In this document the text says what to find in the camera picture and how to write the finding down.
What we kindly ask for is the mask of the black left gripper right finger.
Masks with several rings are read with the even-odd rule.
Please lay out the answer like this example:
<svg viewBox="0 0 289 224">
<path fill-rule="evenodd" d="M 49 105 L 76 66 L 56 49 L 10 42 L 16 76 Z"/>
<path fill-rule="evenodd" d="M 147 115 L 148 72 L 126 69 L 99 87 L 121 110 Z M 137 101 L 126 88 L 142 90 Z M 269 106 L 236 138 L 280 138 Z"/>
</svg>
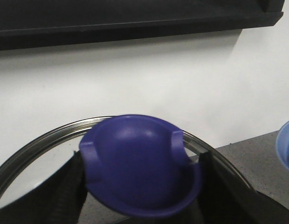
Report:
<svg viewBox="0 0 289 224">
<path fill-rule="evenodd" d="M 289 224 L 289 210 L 256 191 L 228 161 L 199 157 L 203 188 L 198 205 L 206 224 Z"/>
</svg>

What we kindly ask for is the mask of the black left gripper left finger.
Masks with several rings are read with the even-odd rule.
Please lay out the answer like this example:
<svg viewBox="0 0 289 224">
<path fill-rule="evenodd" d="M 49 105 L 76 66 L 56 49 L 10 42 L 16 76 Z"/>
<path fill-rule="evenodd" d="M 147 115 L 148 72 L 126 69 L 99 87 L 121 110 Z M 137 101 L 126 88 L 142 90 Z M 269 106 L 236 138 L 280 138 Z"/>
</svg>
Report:
<svg viewBox="0 0 289 224">
<path fill-rule="evenodd" d="M 85 203 L 79 152 L 37 188 L 0 209 L 0 224 L 76 224 Z"/>
</svg>

